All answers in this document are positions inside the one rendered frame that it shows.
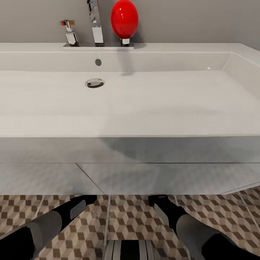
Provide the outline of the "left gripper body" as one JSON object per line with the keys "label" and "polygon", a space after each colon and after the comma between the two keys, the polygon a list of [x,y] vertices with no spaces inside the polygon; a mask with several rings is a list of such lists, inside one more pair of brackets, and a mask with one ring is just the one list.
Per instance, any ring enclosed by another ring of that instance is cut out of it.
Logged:
{"label": "left gripper body", "polygon": [[89,204],[95,203],[94,195],[83,195],[83,197],[86,199],[87,203],[86,206]]}

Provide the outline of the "robot trunk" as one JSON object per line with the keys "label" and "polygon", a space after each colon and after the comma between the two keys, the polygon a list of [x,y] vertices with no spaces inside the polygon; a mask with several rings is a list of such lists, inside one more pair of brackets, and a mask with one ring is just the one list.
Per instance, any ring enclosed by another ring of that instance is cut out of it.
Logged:
{"label": "robot trunk", "polygon": [[156,260],[150,240],[110,240],[104,260]]}

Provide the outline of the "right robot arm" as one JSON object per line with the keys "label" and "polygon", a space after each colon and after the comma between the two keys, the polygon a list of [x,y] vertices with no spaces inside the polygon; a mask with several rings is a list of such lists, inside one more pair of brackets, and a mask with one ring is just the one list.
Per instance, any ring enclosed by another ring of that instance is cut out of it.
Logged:
{"label": "right robot arm", "polygon": [[182,206],[175,205],[167,195],[148,196],[148,200],[195,260],[260,260],[259,256],[241,249],[223,232],[197,220]]}

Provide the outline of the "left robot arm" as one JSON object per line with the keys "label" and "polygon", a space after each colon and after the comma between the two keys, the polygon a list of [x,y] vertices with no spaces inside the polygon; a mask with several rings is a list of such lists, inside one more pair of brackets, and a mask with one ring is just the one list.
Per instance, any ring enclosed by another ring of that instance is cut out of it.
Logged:
{"label": "left robot arm", "polygon": [[81,195],[0,237],[0,260],[34,260],[97,195]]}

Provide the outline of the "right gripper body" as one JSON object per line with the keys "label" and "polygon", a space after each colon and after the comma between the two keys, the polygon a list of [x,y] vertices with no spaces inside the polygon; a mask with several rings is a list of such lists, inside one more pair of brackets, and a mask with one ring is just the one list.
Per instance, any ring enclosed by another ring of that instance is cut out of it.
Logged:
{"label": "right gripper body", "polygon": [[153,195],[153,196],[148,196],[149,200],[149,205],[152,207],[155,204],[155,200],[158,196],[167,196],[167,195]]}

